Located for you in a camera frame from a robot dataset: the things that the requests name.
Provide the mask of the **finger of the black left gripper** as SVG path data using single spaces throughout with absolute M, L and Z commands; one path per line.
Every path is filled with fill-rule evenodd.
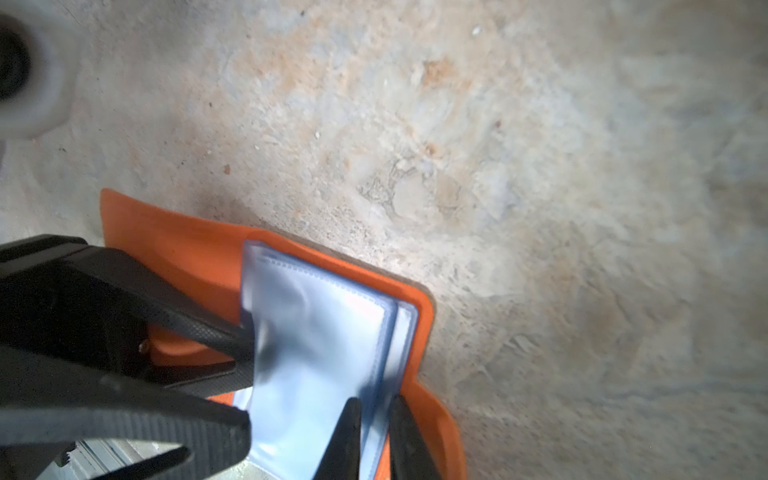
M 152 326 L 224 358 L 163 366 L 150 357 Z M 249 331 L 204 309 L 127 253 L 79 237 L 39 235 L 2 245 L 1 343 L 201 398 L 253 383 Z
M 247 456 L 251 425 L 233 407 L 3 346 L 2 446 L 87 439 L 172 444 L 110 479 L 206 479 Z

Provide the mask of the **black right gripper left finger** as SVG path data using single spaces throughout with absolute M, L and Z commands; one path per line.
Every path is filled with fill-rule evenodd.
M 358 480 L 361 460 L 362 403 L 347 400 L 321 459 L 314 480 Z

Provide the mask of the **orange card holder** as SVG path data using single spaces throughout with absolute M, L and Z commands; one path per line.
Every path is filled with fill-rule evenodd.
M 253 383 L 213 396 L 250 415 L 249 456 L 279 479 L 314 477 L 349 398 L 362 403 L 359 478 L 390 478 L 389 421 L 402 395 L 442 479 L 463 479 L 459 429 L 418 382 L 434 318 L 421 290 L 277 233 L 186 216 L 116 191 L 103 235 L 254 341 Z

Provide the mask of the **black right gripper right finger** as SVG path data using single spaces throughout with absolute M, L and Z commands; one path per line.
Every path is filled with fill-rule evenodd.
M 392 480 L 441 479 L 412 411 L 402 395 L 397 395 L 392 401 L 389 436 Z

